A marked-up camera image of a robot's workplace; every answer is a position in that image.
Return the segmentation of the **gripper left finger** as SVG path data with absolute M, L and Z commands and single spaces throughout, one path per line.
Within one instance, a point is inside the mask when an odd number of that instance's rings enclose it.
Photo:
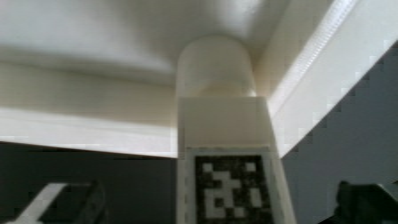
M 99 183 L 48 183 L 11 224 L 107 224 Z

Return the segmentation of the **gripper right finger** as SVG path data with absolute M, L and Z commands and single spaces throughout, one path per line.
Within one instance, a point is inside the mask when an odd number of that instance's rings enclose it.
M 332 224 L 398 224 L 398 182 L 339 183 Z

